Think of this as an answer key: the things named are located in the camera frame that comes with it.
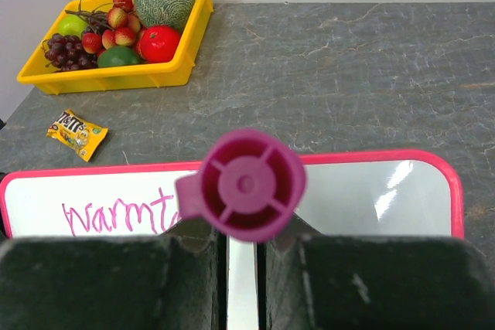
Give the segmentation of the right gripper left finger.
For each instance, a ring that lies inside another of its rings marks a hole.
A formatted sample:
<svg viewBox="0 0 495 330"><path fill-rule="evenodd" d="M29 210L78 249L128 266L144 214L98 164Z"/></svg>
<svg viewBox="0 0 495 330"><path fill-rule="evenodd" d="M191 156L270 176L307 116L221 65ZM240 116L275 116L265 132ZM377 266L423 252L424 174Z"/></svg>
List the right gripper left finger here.
<svg viewBox="0 0 495 330"><path fill-rule="evenodd" d="M1 245L3 329L223 329L227 240L200 219L153 236Z"/></svg>

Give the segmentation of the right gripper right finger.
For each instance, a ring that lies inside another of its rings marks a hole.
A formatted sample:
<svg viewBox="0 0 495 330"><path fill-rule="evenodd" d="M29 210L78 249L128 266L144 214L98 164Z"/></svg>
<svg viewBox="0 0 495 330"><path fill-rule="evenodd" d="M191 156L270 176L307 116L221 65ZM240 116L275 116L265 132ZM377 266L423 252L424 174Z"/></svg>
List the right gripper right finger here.
<svg viewBox="0 0 495 330"><path fill-rule="evenodd" d="M466 241L330 236L294 217L256 246L262 329L492 329L494 281Z"/></svg>

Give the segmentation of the white pink marker pen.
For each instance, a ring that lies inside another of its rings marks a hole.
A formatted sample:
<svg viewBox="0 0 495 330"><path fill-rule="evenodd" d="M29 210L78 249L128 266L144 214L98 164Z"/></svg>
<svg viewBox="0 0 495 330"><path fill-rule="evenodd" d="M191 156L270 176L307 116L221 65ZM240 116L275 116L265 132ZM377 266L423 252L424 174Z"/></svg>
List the white pink marker pen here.
<svg viewBox="0 0 495 330"><path fill-rule="evenodd" d="M256 245L287 226L305 190L297 153L252 128L223 135L195 174L176 180L182 219L200 217L227 238L227 328L260 327Z"/></svg>

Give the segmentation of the pink framed whiteboard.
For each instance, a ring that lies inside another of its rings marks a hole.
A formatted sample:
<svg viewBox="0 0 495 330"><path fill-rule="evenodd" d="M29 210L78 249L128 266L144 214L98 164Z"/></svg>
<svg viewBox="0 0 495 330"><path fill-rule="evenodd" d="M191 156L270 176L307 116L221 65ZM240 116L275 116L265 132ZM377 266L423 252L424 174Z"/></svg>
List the pink framed whiteboard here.
<svg viewBox="0 0 495 330"><path fill-rule="evenodd" d="M297 214L326 234L464 235L463 187L419 150L304 155ZM160 234L179 221L175 182L199 162L13 172L1 181L7 237Z"/></svg>

